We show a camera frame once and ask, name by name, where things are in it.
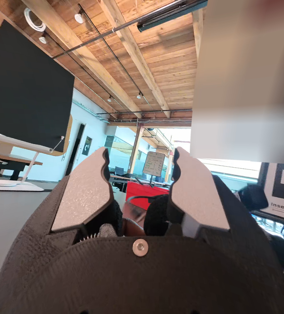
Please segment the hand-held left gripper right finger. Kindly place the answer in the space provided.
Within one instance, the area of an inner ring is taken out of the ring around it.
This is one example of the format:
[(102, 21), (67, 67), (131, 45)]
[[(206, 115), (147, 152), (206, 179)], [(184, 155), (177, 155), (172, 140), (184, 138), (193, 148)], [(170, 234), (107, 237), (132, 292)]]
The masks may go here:
[(182, 147), (175, 149), (171, 202), (183, 213), (185, 237), (196, 238), (203, 227), (229, 231), (230, 226), (211, 172)]

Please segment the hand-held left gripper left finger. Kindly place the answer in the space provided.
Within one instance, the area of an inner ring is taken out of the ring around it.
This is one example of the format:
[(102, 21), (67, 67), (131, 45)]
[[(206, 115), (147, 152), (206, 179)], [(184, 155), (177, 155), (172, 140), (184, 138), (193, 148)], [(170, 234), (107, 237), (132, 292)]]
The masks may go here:
[(112, 204), (114, 196), (108, 165), (108, 149), (101, 147), (70, 173), (52, 232), (81, 228)]

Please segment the red plastic bin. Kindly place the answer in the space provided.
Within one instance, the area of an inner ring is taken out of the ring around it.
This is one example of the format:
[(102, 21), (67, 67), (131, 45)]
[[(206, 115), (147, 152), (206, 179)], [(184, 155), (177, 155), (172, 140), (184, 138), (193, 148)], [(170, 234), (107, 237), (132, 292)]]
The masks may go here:
[(141, 185), (139, 183), (128, 182), (126, 189), (126, 201), (130, 197), (144, 196), (147, 198), (135, 198), (130, 201), (131, 204), (148, 210), (150, 203), (148, 202), (148, 197), (155, 197), (158, 195), (169, 194), (169, 190), (163, 189), (161, 187), (150, 187), (149, 185)]

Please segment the person's left hand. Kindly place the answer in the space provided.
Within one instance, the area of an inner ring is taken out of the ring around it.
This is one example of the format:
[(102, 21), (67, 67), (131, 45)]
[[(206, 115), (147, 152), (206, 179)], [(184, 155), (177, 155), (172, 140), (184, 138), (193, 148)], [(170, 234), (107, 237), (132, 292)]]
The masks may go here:
[(125, 237), (142, 237), (145, 236), (145, 232), (135, 221), (122, 218), (121, 235)]

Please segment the framed marker sign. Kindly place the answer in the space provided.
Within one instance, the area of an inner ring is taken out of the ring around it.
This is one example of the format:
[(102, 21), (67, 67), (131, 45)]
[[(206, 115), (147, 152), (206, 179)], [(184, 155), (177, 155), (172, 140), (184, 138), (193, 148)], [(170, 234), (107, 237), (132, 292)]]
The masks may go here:
[(258, 183), (268, 201), (268, 207), (261, 211), (284, 219), (284, 164), (263, 163)]

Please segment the long office desk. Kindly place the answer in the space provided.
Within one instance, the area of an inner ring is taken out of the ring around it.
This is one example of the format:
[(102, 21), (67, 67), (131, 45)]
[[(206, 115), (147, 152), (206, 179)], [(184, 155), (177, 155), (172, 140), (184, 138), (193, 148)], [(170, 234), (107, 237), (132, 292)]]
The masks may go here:
[(134, 181), (135, 178), (127, 178), (127, 177), (124, 177), (124, 176), (120, 176), (120, 175), (113, 175), (113, 174), (110, 174), (110, 178), (109, 178), (109, 181), (110, 182), (114, 182), (114, 181)]

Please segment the whiteboard on stand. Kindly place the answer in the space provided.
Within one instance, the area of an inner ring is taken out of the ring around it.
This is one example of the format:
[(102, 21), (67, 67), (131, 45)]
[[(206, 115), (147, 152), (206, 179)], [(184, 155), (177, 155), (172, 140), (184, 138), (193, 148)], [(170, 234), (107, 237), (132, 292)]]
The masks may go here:
[(165, 155), (162, 153), (157, 153), (149, 151), (144, 163), (144, 168), (142, 173), (147, 175), (152, 175), (156, 177), (161, 177), (161, 172), (164, 165)]

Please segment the dark door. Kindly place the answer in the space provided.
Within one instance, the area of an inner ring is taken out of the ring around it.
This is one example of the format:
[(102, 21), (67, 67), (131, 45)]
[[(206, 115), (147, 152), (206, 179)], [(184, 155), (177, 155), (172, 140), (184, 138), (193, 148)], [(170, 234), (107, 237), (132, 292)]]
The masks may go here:
[(70, 173), (73, 169), (73, 165), (76, 161), (76, 156), (77, 156), (77, 153), (79, 151), (79, 146), (80, 146), (80, 142), (81, 142), (81, 139), (83, 136), (84, 129), (85, 129), (85, 124), (81, 123), (79, 126), (79, 129), (78, 129), (77, 137), (76, 137), (74, 144), (73, 144), (73, 150), (72, 150), (71, 155), (70, 155), (70, 159), (69, 159), (69, 162), (68, 162), (68, 165), (66, 168), (65, 176), (70, 175)]

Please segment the wooden desk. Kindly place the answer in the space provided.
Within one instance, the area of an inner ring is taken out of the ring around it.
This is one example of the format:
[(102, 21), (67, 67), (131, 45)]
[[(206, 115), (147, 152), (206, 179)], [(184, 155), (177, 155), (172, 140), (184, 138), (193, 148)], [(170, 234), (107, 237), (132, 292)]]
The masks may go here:
[(20, 172), (24, 171), (24, 168), (26, 166), (30, 166), (31, 164), (40, 166), (43, 165), (42, 162), (38, 162), (36, 160), (32, 161), (22, 156), (0, 154), (0, 172), (1, 170), (13, 171), (13, 174), (10, 177), (11, 181), (17, 181)]

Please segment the black board wooden edge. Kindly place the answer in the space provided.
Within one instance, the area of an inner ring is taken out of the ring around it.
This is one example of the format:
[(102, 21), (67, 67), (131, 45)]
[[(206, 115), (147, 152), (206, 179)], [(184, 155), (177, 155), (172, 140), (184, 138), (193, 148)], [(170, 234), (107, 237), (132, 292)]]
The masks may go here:
[(4, 20), (0, 26), (0, 134), (65, 153), (75, 77)]

